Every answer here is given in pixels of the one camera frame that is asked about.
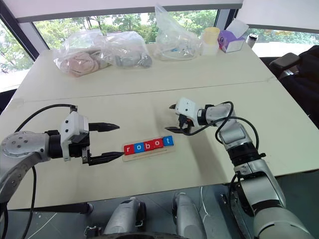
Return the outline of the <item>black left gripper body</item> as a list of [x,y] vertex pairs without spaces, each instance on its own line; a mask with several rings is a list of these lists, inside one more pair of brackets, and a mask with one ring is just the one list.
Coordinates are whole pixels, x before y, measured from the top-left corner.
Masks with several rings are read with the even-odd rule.
[[86,135],[82,140],[79,142],[73,142],[69,145],[69,156],[71,158],[82,158],[83,164],[89,163],[90,157],[90,137]]

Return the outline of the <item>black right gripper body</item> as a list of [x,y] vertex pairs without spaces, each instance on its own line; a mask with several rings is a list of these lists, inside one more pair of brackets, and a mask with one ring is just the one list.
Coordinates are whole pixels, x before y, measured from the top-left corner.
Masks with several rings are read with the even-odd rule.
[[180,132],[189,135],[191,128],[194,127],[192,120],[188,119],[185,115],[179,115],[178,121]]

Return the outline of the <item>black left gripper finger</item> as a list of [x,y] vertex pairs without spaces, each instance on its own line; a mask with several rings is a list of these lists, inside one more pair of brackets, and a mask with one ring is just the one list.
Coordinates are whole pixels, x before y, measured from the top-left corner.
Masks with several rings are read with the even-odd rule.
[[98,165],[98,164],[104,164],[111,162],[121,156],[124,155],[124,152],[106,152],[102,153],[100,156],[89,156],[87,159],[87,164],[89,166]]
[[97,132],[107,132],[119,129],[120,127],[116,124],[105,123],[105,122],[95,122],[88,123],[89,131],[97,131]]

